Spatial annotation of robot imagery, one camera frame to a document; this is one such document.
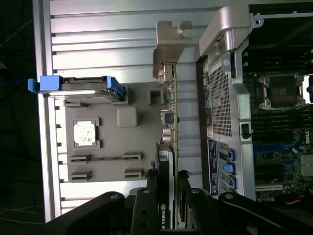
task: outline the cable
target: cable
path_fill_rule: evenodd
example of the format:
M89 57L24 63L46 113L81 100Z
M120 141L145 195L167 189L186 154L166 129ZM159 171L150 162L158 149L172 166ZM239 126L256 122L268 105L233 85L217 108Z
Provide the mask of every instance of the cable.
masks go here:
M4 46L8 41L10 41L15 35L17 35L19 33L19 31L21 31L23 28L25 28L28 24L32 23L33 20L29 20L28 22L26 22L25 24L23 24L21 27L19 27L17 29L16 32L14 32L11 36L9 36L7 39L4 40L4 42L2 42L0 44L0 47Z
M0 33L1 33L1 35L3 35L2 41L5 41L5 36L6 36L6 34L4 33L4 29L3 29L2 26L1 26L1 28L0 28ZM8 51L8 50L7 50L6 44L3 44L3 48L4 48L5 54L7 54L7 51ZM9 62L8 56L5 57L5 62L6 62L6 66L9 67L9 65L8 65L8 62Z
M33 205L34 205L35 209L36 209L41 215L43 215L44 212L43 212L41 209L39 209L39 206L37 206L37 204L36 204L36 193L38 192L39 185L40 185L40 184L37 184L37 185L36 185L36 188L35 188L35 191L34 191L34 194L33 194Z
M20 182L20 183L39 183L38 180L16 180L16 179L5 179L0 180L0 182Z
M26 209L30 209L30 208L33 208L34 206L28 206L28 207L21 207L21 208L10 208L11 205L0 205L0 208L2 207L6 207L8 209L15 209L15 210L26 210Z
M1 220L5 220L5 221L10 221L10 222L16 222L16 223L21 223L21 224L45 224L45 223L36 223L36 222L25 222L25 221L19 221L19 220L14 220L14 219L6 219L6 218L2 218L0 217Z
M5 21L4 19L0 19L0 22L2 22L3 24L5 24L6 27L9 28L11 31L17 32L18 35L19 35L21 38L22 38L22 35L23 35L23 36L25 36L26 38L33 39L33 38L30 37L29 35L27 35L27 34L21 32L21 31L18 31L18 28L19 28L20 25L14 27L14 26L12 26L9 22Z
M15 84L15 83L20 83L20 82L27 82L27 79L24 79L24 80L17 80L17 81L11 81L11 82L2 82L2 83L0 83L0 87L1 87L1 86L6 86L6 85Z
M9 91L7 94L5 94L4 97L2 97L0 99L0 103L2 103L3 101L5 101L8 97L10 97L11 94L13 94L15 91L17 91L19 88L21 88L23 85L23 83L18 84L14 89L12 89L11 91Z
M23 153L18 153L18 152L9 150L9 149L0 148L0 152L9 153L9 154L12 154L12 155L14 155L14 156L16 156L18 158L22 158L22 159L25 159L25 160L28 160L28 161L32 161L34 163L40 163L40 161L37 160L37 159L30 158L30 157L24 155Z
M31 207L24 207L24 208L16 208L16 209L8 209L8 210L4 210L2 212L0 212L0 214L3 214L4 212L9 212L9 211L22 211L22 212L28 212L28 211L23 211L29 208L33 208L33 206ZM15 220L15 219L7 219L7 218L3 218L0 217L0 220L5 220L5 221L10 221L10 222L16 222L16 223L21 223L21 224L39 224L42 225L44 223L37 223L37 222L27 222L27 221L20 221L20 220Z
M21 145L21 149L22 149L23 153L25 153L26 157L29 158L28 149L27 149L26 143L24 141L24 138L22 136L21 129L20 129L20 126L19 126L19 123L18 123L18 119L17 119L17 115L16 115L16 112L15 112L15 109L14 109L14 105L13 105L13 102L12 102L11 98L8 98L8 105L9 105L9 111L10 111L10 114L11 114L13 125L14 125L14 128L16 130L16 133L18 135L18 139L19 139L19 142L20 142L20 145Z
M302 202L303 200L304 200L304 195L299 195L299 196L297 196L297 197L295 198L294 201L292 201L292 202L285 202L285 204L287 204L287 205L293 205L293 204L296 204L296 203L298 203L298 202Z
M19 210L19 209L11 209L11 208L6 208L6 207L0 207L0 210L13 211L13 212L24 212L24 213L29 213L29 214L38 214L38 215L41 215L41 214L38 213L38 212L22 211L22 210Z

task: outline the ventilation grille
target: ventilation grille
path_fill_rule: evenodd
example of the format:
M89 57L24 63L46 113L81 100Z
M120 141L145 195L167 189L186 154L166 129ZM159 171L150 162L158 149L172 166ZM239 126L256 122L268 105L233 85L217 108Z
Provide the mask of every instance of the ventilation grille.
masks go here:
M234 190L232 190L231 188L228 187L227 184L225 184L223 181L221 182L221 188L224 192L233 192Z
M210 74L212 121L215 134L231 137L228 74L219 67Z
M219 148L223 150L228 150L228 144L219 142Z
M229 184L230 177L228 175L226 175L225 173L221 172L221 178L222 178L222 180L224 180L225 182L227 182Z

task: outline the bolt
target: bolt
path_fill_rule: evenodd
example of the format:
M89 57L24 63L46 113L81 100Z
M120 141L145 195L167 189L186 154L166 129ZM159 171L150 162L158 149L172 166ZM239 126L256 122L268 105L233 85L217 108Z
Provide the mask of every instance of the bolt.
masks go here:
M226 195L225 195L225 198L226 198L226 199L233 199L233 198L234 198L234 196L233 196L233 195L231 195L231 194L226 194Z
M230 61L229 60L224 60L223 63L224 63L225 66L229 66L230 65Z
M197 194L197 193L199 193L199 190L193 189L193 190L191 190L191 192L194 193L194 194Z

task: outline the circuit board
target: circuit board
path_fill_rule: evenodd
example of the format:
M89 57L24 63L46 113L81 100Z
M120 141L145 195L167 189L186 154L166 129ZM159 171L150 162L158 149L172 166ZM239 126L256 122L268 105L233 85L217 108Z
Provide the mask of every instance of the circuit board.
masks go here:
M260 203L290 200L313 189L313 105L305 104L297 92L302 78L275 75L269 90L266 77L246 74L244 78L250 92L256 200Z

